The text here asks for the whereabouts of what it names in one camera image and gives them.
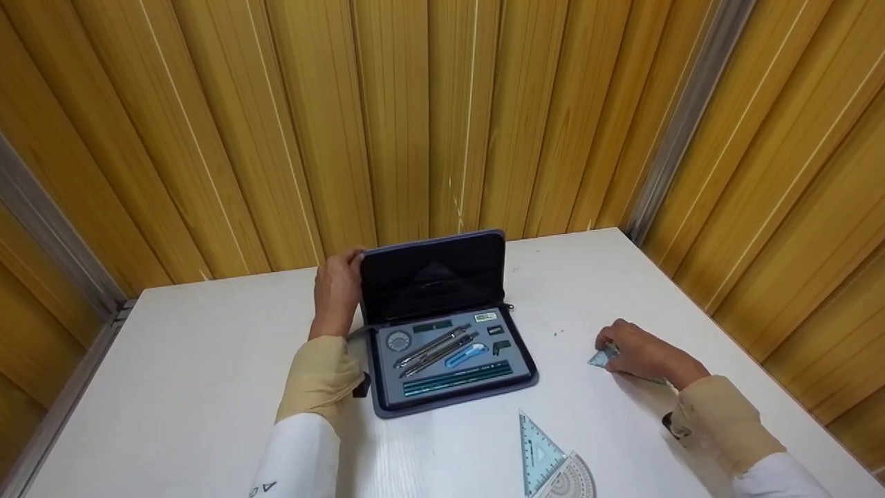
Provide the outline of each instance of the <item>open case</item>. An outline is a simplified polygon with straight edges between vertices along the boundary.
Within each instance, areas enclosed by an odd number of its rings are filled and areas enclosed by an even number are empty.
[[[501,230],[484,230],[366,251],[362,310],[379,417],[537,383],[504,302],[504,247]]]

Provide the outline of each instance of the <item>metal strip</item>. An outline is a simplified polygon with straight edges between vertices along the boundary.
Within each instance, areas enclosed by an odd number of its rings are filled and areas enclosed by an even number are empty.
[[[86,392],[89,382],[98,371],[104,356],[111,349],[114,339],[117,338],[120,328],[123,327],[123,323],[134,305],[135,300],[127,301],[117,316],[98,333],[98,337],[86,355],[83,356],[80,365],[73,371],[73,375],[68,379],[64,389],[52,403],[52,407],[43,418],[34,437],[27,443],[25,451],[19,456],[19,460],[12,467],[3,485],[0,486],[0,498],[23,498],[27,494],[37,472],[40,471],[43,462],[46,461],[46,457],[49,456],[52,447],[58,440],[58,436],[65,428],[74,409],[77,408],[77,403]]]
[[[2,134],[0,201],[71,277],[100,316],[116,314],[119,303],[126,300],[123,291]]]
[[[673,111],[661,145],[651,162],[648,180],[630,215],[627,236],[641,245],[676,176],[697,125],[722,71],[737,45],[756,0],[722,0],[691,68],[689,80]]]

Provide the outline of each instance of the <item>person's right hand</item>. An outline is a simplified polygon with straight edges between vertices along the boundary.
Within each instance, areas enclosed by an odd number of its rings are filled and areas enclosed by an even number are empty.
[[[362,297],[359,265],[363,262],[363,251],[362,247],[355,247],[336,254],[317,268],[313,285],[316,314],[308,340],[319,336],[347,337]]]
[[[605,365],[610,372],[622,371],[646,378],[663,377],[680,391],[710,376],[707,368],[690,354],[621,318],[603,327],[596,336],[596,349],[603,349],[609,343],[614,343],[620,351]]]

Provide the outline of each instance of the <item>beige sleeve cover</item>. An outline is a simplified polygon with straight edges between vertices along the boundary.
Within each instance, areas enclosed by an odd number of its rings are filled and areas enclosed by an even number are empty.
[[[298,349],[292,360],[276,421],[299,413],[315,413],[340,434],[344,403],[362,381],[363,370],[347,354],[344,338],[311,339]]]
[[[725,377],[698,380],[679,393],[670,432],[683,444],[700,444],[731,477],[744,474],[756,462],[786,448],[762,425],[759,412]]]

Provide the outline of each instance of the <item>white sleeve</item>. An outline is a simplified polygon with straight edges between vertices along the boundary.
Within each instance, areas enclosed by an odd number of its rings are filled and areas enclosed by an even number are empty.
[[[732,480],[735,495],[745,498],[832,498],[789,453],[774,453]]]
[[[273,427],[249,498],[335,498],[340,444],[322,416],[284,418]]]

